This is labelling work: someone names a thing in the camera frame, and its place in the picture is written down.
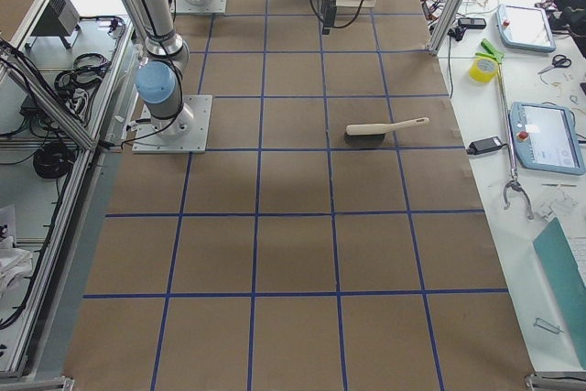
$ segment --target white desk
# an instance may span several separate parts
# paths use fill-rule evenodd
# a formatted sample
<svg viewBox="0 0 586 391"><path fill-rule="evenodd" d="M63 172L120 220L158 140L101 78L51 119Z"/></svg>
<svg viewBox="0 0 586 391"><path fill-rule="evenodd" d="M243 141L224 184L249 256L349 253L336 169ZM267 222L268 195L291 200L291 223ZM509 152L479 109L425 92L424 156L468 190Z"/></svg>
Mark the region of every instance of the white desk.
<svg viewBox="0 0 586 391"><path fill-rule="evenodd" d="M509 5L533 5L537 1L498 0L499 3ZM531 103L548 101L586 111L586 95L579 86L581 81L585 81L586 59L582 57L571 38L556 38L558 50L554 54L567 55L573 61L572 66L566 70L555 69L544 74L543 79L546 82L560 84L559 87L547 85L539 79L537 72L548 65L553 54L541 55L506 49L498 36L494 14L483 16L487 21L485 30L469 30L463 41L451 42L451 72L454 84L452 103L465 145L473 140L494 135L505 139L496 81L480 84L468 76L474 52L482 50L480 48L482 38L488 38L497 48L505 52L503 69L509 105L513 101ZM439 62L446 83L450 87L447 74L447 47L448 40L444 42L439 52ZM578 104L570 101L572 94L578 97ZM574 113L576 114L576 131L586 134L586 115L579 111ZM510 180L508 155L504 149L484 157L471 157L470 161L507 286L515 305L515 312L535 370L538 372L583 371L566 332L554 334L534 326L535 319L541 318L566 330L533 249L533 240L546 224L539 219L529 221L525 216L525 201L513 192L509 193L511 208L504 211L503 186ZM568 237L586 236L586 177L520 167L519 181L534 203L546 191L551 190L550 187L542 186L543 183L576 185L575 188L563 188L563 190L572 199L578 201L579 205L571 214L561 216L560 221Z"/></svg>

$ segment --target green object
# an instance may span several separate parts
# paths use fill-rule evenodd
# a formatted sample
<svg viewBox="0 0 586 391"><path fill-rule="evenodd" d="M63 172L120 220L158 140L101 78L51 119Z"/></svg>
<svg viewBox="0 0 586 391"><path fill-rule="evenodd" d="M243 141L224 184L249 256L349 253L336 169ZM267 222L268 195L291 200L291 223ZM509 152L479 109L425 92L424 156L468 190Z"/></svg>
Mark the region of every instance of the green object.
<svg viewBox="0 0 586 391"><path fill-rule="evenodd" d="M495 48L490 41L488 41L486 38L483 38L483 41L481 41L480 46L482 46L486 52L476 52L476 56L488 57L489 59L493 59L494 61L496 61L498 64L503 64L503 58L505 57L505 53Z"/></svg>
<svg viewBox="0 0 586 391"><path fill-rule="evenodd" d="M582 368L586 368L586 287L559 220L553 219L533 246L566 321Z"/></svg>

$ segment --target brush handle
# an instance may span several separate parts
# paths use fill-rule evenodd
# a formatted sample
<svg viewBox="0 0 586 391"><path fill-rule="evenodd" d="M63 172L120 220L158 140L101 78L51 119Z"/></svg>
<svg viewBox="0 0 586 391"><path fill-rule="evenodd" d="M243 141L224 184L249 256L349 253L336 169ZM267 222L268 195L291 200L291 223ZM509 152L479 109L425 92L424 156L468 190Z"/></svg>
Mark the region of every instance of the brush handle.
<svg viewBox="0 0 586 391"><path fill-rule="evenodd" d="M425 125L428 123L429 118L424 116L422 118L409 119L408 121L393 124L351 124L346 126L346 133L350 136L383 135L401 128L415 127L417 125Z"/></svg>

